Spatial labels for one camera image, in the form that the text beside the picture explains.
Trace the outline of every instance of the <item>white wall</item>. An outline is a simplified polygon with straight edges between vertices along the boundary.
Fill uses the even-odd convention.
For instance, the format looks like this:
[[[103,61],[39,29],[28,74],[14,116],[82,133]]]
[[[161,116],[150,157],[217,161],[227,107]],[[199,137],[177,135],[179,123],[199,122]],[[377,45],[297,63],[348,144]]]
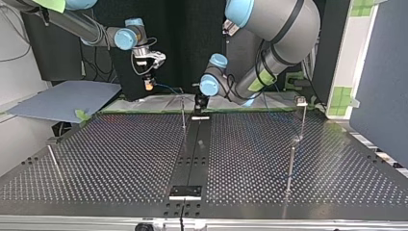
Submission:
[[[378,5],[373,7],[370,16],[350,16],[348,18],[327,108],[330,108],[335,87],[352,88],[351,96],[352,98],[355,97],[377,11]],[[352,109],[352,107],[348,107],[345,116],[329,115],[328,117],[331,119],[350,119]]]
[[[10,12],[7,15],[21,29],[15,16]],[[27,44],[0,15],[0,61],[26,50]],[[40,151],[53,136],[50,126],[55,122],[2,115],[19,101],[46,89],[32,51],[16,61],[0,62],[0,175]]]
[[[7,13],[17,29],[18,20]],[[16,34],[7,21],[0,16],[0,61],[17,57],[27,50],[27,44]],[[33,51],[16,61],[0,63],[0,105],[47,89],[41,81]]]

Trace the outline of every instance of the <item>metal rod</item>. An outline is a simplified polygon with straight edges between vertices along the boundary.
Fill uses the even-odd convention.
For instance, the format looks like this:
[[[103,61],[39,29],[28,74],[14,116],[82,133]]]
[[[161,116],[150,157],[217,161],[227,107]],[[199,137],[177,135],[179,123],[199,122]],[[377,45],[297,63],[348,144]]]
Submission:
[[[303,132],[304,132],[304,128],[305,128],[306,112],[307,112],[307,105],[304,107],[304,110],[303,110],[302,130],[300,132],[300,140],[303,140]]]
[[[181,97],[181,115],[183,117],[183,128],[186,129],[186,118],[184,116],[184,96]]]
[[[291,193],[291,183],[292,183],[292,177],[293,177],[293,162],[294,162],[294,146],[291,148],[291,158],[289,161],[289,172],[288,172],[288,186],[286,188],[286,193]]]
[[[52,150],[52,146],[47,145],[47,147],[48,147],[48,150],[50,151],[50,154],[51,154],[51,157],[52,157],[52,160],[53,160],[54,164],[57,166],[58,162],[57,162],[57,159],[55,158],[54,151]]]

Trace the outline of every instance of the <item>blue joint cap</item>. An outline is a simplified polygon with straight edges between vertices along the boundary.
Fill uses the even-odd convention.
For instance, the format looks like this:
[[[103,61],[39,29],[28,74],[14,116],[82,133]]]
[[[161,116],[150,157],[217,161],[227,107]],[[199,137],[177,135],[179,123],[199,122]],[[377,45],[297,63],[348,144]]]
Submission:
[[[65,0],[65,8],[70,11],[85,10],[93,7],[98,0]]]
[[[116,32],[115,44],[121,50],[131,50],[138,44],[138,37],[135,32],[124,28]]]
[[[129,18],[125,21],[125,25],[128,26],[144,26],[141,18]]]
[[[249,99],[248,101],[246,101],[246,103],[242,104],[243,107],[245,108],[249,108],[252,106],[252,104],[255,102],[255,99]]]
[[[254,0],[228,0],[225,16],[239,27],[245,27],[252,15]]]
[[[225,69],[228,65],[228,59],[223,55],[214,54],[210,59],[210,63]]]
[[[201,78],[200,90],[207,96],[215,96],[219,91],[219,83],[214,76],[205,74]]]

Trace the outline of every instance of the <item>green sticker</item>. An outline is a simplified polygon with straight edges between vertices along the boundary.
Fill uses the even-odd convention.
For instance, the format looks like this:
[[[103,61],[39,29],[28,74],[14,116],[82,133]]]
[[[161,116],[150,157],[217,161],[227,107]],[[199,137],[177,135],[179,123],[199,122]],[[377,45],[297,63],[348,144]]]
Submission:
[[[353,17],[370,16],[373,6],[374,0],[354,0],[353,7],[351,9],[351,16]]]
[[[262,71],[259,74],[259,77],[261,78],[262,82],[264,82],[264,84],[270,86],[272,84],[274,84],[275,78],[273,78],[271,75],[269,75],[267,70]],[[259,81],[259,79],[257,78],[252,84],[251,86],[249,86],[248,90],[253,91],[253,92],[258,92],[259,90],[261,90],[264,87],[264,85]]]
[[[335,87],[330,101],[330,116],[345,116],[348,106],[351,104],[352,88]]]
[[[33,0],[42,7],[63,13],[65,10],[65,0]]]

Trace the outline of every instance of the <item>robotic arm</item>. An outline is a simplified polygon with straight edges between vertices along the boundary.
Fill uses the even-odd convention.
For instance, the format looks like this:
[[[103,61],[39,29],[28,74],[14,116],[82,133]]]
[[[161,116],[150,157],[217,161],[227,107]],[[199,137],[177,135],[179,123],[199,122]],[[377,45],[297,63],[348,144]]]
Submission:
[[[257,55],[255,66],[237,83],[225,76],[228,60],[219,54],[210,59],[200,90],[250,106],[264,87],[288,66],[300,63],[316,44],[320,17],[313,0],[228,0],[226,17],[264,41],[270,48]]]
[[[149,38],[141,18],[131,18],[125,21],[125,28],[105,28],[91,17],[72,12],[91,8],[97,0],[66,0],[64,13],[48,10],[32,0],[3,0],[6,4],[23,13],[33,13],[41,17],[48,25],[50,22],[81,38],[90,46],[118,47],[122,50],[132,50],[131,62],[135,72],[144,80],[147,90],[153,90],[154,70],[166,60],[166,55],[151,51],[150,47],[157,40]]]

